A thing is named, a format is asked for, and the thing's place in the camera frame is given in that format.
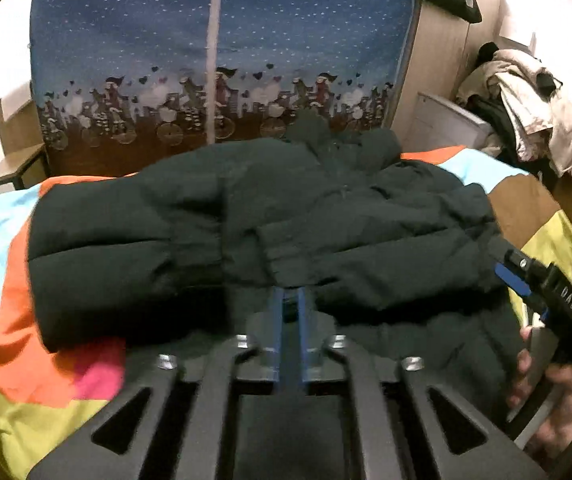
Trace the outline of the right hand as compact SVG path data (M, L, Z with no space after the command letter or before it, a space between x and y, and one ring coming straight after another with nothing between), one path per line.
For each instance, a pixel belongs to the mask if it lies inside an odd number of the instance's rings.
M534 390L528 377L533 367L530 351L520 350L516 360L517 368L506 400L510 408L517 408L527 401ZM534 430L525 450L540 465L548 466L572 442L572 364L550 364L544 372L544 378L552 387L552 396L546 399L548 414Z

